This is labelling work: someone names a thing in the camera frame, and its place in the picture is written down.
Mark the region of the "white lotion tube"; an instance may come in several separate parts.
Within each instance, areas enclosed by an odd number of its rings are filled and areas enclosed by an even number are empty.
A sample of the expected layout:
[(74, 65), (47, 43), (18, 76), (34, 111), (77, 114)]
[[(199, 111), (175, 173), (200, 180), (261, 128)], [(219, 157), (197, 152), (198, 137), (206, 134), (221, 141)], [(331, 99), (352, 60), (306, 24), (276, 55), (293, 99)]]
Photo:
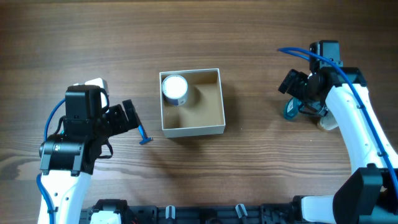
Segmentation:
[(326, 116), (321, 117), (317, 123), (318, 129), (321, 131), (331, 131), (338, 127), (335, 117), (332, 112), (328, 112)]

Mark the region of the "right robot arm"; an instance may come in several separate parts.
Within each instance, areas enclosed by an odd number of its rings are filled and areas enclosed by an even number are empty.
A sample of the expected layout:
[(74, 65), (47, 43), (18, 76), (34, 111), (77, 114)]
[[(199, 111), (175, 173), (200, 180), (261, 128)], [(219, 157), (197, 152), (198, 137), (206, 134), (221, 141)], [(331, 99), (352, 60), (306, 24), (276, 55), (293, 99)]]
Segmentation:
[(297, 196), (296, 222), (397, 223), (397, 153), (369, 101), (358, 68), (322, 67), (307, 75), (291, 70), (279, 87), (292, 95), (284, 115), (308, 108), (322, 129), (339, 128), (351, 176), (333, 195)]

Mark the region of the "blue mouthwash bottle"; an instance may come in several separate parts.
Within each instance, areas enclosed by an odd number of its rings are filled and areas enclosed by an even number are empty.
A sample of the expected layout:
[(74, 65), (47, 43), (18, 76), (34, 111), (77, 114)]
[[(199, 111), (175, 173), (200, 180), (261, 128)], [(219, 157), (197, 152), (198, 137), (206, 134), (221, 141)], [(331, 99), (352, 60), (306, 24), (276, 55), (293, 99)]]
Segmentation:
[(300, 108), (302, 107), (302, 102), (296, 98), (291, 98), (284, 108), (284, 118), (286, 120), (294, 119), (298, 113)]

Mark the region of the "white cotton swab jar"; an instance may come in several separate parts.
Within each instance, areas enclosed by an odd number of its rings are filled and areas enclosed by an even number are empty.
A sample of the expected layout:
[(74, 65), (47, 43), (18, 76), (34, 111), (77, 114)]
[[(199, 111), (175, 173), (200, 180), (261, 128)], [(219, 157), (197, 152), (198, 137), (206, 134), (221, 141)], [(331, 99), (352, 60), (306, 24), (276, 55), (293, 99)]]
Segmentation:
[(188, 83), (181, 75), (169, 75), (162, 82), (165, 101), (174, 106), (182, 106), (188, 100)]

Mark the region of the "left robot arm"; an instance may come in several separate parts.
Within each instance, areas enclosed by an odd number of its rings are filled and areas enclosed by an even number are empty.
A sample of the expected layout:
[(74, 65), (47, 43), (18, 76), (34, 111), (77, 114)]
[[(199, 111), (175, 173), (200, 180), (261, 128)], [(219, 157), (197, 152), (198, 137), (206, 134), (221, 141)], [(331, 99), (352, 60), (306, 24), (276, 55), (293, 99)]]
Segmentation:
[(110, 106), (106, 90), (75, 85), (65, 93), (66, 114), (40, 145), (39, 223), (78, 223), (97, 159), (109, 138), (138, 128), (131, 100)]

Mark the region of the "white cardboard box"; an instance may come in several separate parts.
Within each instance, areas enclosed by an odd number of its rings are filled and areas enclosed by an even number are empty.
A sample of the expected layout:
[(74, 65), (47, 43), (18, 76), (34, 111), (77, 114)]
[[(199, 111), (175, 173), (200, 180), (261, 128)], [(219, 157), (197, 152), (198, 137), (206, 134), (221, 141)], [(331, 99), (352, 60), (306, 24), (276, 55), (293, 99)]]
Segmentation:
[[(164, 93), (164, 80), (176, 75), (187, 81), (183, 100), (168, 98)], [(159, 90), (161, 125), (166, 138), (224, 133), (226, 120), (218, 68), (160, 72)]]

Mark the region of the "blue disposable razor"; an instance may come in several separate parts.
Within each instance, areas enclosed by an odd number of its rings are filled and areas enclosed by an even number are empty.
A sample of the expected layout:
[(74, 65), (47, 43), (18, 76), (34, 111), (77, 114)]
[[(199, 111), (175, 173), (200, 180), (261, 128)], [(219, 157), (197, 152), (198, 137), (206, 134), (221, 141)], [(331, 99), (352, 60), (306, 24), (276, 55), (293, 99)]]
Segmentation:
[(139, 130), (139, 133), (140, 133), (140, 135), (142, 137), (142, 141), (139, 143), (140, 145), (147, 144), (148, 142), (151, 142), (153, 140), (153, 138), (150, 138), (150, 137), (147, 136), (143, 125), (140, 124), (138, 126), (138, 130)]

